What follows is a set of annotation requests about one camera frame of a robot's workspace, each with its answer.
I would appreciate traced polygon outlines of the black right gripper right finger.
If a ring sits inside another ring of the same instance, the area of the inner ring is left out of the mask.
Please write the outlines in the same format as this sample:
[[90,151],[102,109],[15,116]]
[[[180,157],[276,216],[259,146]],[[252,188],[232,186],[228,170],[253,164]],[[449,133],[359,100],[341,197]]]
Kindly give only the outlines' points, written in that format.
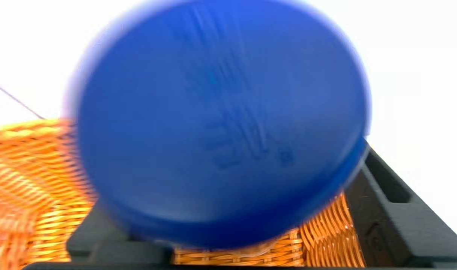
[[369,268],[457,268],[457,234],[364,141],[345,190]]

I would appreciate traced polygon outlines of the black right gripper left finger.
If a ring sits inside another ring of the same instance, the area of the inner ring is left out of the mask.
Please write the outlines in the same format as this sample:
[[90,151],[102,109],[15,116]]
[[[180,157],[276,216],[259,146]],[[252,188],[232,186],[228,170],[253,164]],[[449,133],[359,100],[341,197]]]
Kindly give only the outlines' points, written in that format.
[[66,241],[71,260],[95,264],[171,263],[173,250],[139,240],[131,230],[112,219],[99,203]]

